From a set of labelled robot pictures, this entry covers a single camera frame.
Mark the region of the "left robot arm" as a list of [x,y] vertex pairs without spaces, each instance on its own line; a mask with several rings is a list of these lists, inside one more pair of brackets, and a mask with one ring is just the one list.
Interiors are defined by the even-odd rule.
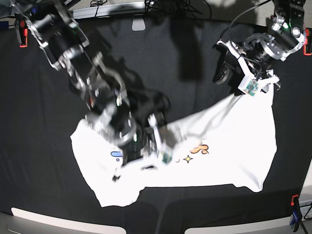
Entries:
[[227,49],[214,82],[222,84],[231,72],[242,67],[233,53],[246,62],[256,80],[269,78],[269,70],[276,61],[299,51],[306,40],[304,24],[304,0],[275,0],[274,13],[266,33],[254,33],[241,44],[232,40],[232,29],[228,29],[228,41],[219,43]]

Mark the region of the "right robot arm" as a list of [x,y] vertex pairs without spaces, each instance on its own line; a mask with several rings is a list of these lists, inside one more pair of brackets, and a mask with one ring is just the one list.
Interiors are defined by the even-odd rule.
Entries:
[[159,167],[174,160],[161,137],[168,98],[157,90],[129,88],[104,62],[60,0],[14,0],[33,37],[55,70],[65,69],[73,91],[87,104],[89,126],[122,152],[122,163]]

